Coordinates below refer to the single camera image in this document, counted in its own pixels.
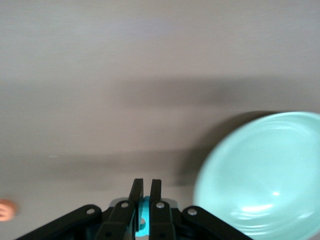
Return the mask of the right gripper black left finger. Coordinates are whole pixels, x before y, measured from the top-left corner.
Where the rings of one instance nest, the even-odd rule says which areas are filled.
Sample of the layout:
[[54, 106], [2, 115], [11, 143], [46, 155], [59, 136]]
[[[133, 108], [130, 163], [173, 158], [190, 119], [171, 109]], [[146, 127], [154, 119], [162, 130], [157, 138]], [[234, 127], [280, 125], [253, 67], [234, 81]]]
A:
[[135, 240], [140, 229], [144, 201], [144, 181], [133, 181], [128, 198], [117, 200], [101, 215], [94, 240]]

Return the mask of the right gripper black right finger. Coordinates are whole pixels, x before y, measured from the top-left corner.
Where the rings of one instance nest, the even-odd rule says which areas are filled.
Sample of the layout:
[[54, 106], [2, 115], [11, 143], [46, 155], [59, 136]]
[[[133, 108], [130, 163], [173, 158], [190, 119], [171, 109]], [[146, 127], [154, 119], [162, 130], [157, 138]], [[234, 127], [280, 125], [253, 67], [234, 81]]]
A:
[[162, 181], [153, 179], [149, 196], [149, 240], [176, 240], [170, 205], [162, 200]]

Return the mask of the teal foam letter d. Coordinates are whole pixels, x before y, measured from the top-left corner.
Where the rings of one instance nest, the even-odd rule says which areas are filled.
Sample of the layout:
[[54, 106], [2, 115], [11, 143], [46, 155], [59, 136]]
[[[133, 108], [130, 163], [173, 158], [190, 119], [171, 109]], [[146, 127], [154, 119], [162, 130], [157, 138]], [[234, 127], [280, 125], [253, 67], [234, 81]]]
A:
[[150, 235], [150, 197], [145, 196], [141, 204], [141, 212], [138, 216], [138, 231], [135, 233], [136, 238]]

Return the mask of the orange foam letter e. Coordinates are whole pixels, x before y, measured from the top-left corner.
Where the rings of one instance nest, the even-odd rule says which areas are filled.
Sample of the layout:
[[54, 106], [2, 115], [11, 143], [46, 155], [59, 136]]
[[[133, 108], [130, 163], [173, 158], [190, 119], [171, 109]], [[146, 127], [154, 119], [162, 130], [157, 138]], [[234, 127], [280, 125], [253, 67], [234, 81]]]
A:
[[18, 212], [18, 205], [8, 199], [0, 199], [0, 222], [11, 221]]

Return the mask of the mint green plate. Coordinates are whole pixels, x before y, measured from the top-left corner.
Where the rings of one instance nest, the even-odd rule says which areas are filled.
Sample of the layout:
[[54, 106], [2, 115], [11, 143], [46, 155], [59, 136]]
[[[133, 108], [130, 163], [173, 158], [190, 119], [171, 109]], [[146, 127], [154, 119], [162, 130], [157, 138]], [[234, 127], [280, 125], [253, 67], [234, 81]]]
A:
[[204, 161], [193, 203], [253, 240], [320, 234], [320, 113], [250, 121]]

